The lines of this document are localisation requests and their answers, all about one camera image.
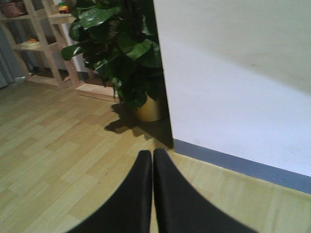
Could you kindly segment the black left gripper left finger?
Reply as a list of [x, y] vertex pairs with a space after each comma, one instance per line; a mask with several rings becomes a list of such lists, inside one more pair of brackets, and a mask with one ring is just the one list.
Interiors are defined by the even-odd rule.
[[152, 207], [152, 157], [141, 150], [112, 196], [70, 233], [148, 233]]

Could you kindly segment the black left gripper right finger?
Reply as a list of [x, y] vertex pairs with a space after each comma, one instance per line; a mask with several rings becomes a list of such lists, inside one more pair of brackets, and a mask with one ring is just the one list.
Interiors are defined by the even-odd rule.
[[154, 196], [161, 233], [253, 233], [205, 199], [185, 179], [165, 149], [154, 150]]

